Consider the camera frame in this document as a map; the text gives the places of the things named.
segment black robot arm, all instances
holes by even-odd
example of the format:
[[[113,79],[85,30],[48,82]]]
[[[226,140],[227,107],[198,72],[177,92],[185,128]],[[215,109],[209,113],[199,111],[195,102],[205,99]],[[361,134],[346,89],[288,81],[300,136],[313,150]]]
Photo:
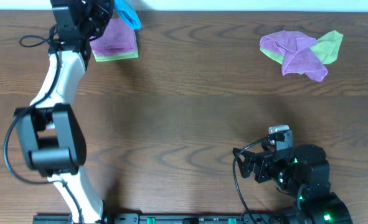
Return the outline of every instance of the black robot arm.
[[[277,189],[295,198],[293,208],[271,216],[272,223],[352,223],[347,207],[330,192],[329,162],[323,148],[308,144],[293,147],[288,126],[270,128],[263,152],[242,152],[238,158],[243,178],[255,173],[258,183],[274,180]],[[243,149],[233,149],[235,157]]]

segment cloth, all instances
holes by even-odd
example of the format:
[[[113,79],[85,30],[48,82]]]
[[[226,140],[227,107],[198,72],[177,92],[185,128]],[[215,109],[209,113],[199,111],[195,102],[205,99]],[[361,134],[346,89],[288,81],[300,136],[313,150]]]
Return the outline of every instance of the cloth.
[[[141,28],[141,21],[128,0],[115,0],[115,11],[132,29]]]
[[[135,31],[121,19],[111,19],[103,36],[90,42],[97,62],[138,57]]]
[[[310,49],[323,64],[329,65],[337,60],[343,36],[338,31],[333,30],[319,38],[318,43]]]
[[[317,40],[298,31],[279,31],[261,38],[260,47],[283,56],[282,74],[305,73],[317,82],[323,81],[328,70],[311,51]]]
[[[342,39],[343,35],[333,30],[319,38],[316,45],[312,46],[310,49],[317,58],[319,58],[322,64],[329,65],[337,60]],[[283,63],[284,56],[282,54],[274,53],[263,47],[260,47],[260,50],[270,59],[280,64]]]
[[[129,58],[138,58],[138,50],[122,53],[122,54],[112,54],[112,55],[97,55],[94,54],[94,58],[97,62],[109,62],[111,60],[123,60]]]

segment crumpled cloth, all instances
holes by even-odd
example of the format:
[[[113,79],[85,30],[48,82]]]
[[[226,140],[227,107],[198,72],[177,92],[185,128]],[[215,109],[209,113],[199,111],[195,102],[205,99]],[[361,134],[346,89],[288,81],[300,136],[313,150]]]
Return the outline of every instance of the crumpled cloth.
[[[319,58],[322,64],[328,65],[337,60],[343,37],[344,35],[342,35],[338,31],[332,30],[331,32],[328,32],[327,34],[320,37],[317,40],[318,43],[310,47],[310,49]],[[274,53],[263,47],[260,47],[260,50],[270,59],[278,62],[279,64],[283,63],[284,56],[282,54]]]
[[[282,54],[282,74],[305,73],[317,82],[323,81],[328,70],[311,51],[317,40],[298,31],[279,31],[265,35],[260,46],[271,52]]]

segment wood grain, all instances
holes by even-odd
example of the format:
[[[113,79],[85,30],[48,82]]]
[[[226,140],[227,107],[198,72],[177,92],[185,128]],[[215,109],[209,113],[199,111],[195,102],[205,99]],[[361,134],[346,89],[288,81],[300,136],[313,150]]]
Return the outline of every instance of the wood grain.
[[[322,146],[333,191],[354,223],[368,223],[368,14],[300,12],[140,12],[139,59],[96,63],[78,88],[74,111],[87,141],[86,166],[113,211],[238,213],[233,147],[289,124],[295,144]],[[47,47],[25,49],[23,35],[46,36],[49,11],[0,11],[0,223],[67,213],[52,186],[24,185],[7,172],[2,142],[18,106],[39,91]],[[339,58],[316,83],[259,51],[261,36],[299,30],[344,34]],[[11,160],[33,179],[14,134]],[[251,208],[291,205],[273,183],[240,179]]]

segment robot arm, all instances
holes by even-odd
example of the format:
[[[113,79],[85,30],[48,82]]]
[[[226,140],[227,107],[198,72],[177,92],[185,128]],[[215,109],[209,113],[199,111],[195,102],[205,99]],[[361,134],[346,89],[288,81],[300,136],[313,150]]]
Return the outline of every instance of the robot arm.
[[[90,37],[102,36],[113,12],[113,0],[51,0],[51,3],[59,38],[50,39],[50,68],[30,109],[18,108],[15,115],[19,120],[14,122],[27,167],[48,178],[71,209],[72,220],[62,217],[63,222],[60,219],[54,221],[107,224],[145,224],[155,223],[156,220],[165,224],[261,223],[261,220],[253,222],[246,218],[249,215],[252,218],[251,212],[245,215],[244,220],[235,216],[137,214],[119,214],[120,217],[117,215],[113,218],[105,214],[103,201],[92,188],[83,166],[87,148],[72,105],[90,59]],[[37,134],[46,129],[55,129],[56,135],[45,138]],[[323,149],[303,146],[295,150],[293,135],[287,126],[270,128],[269,136],[274,137],[262,142],[264,152],[255,154],[244,149],[233,151],[235,158],[244,152],[245,160],[237,161],[242,177],[249,177],[254,170],[257,182],[273,179],[280,189],[296,199],[293,208],[281,213],[257,214],[262,221],[265,218],[270,223],[326,223],[329,220],[324,212],[330,210],[335,222],[351,223],[346,206],[336,195],[329,193],[329,164]],[[33,223],[53,222],[50,222],[50,217],[36,217]]]
[[[47,99],[36,104],[35,109],[17,122],[16,130],[26,165],[54,183],[71,209],[72,221],[101,222],[103,201],[92,188],[83,166],[87,148],[72,105],[91,56],[90,37],[103,35],[114,2],[51,0],[51,4],[59,38],[51,40],[54,46],[49,50],[49,71],[31,105],[50,91],[53,82],[56,81],[56,85]],[[24,109],[18,108],[15,115]],[[42,138],[37,134],[45,129],[55,129],[56,136]]]

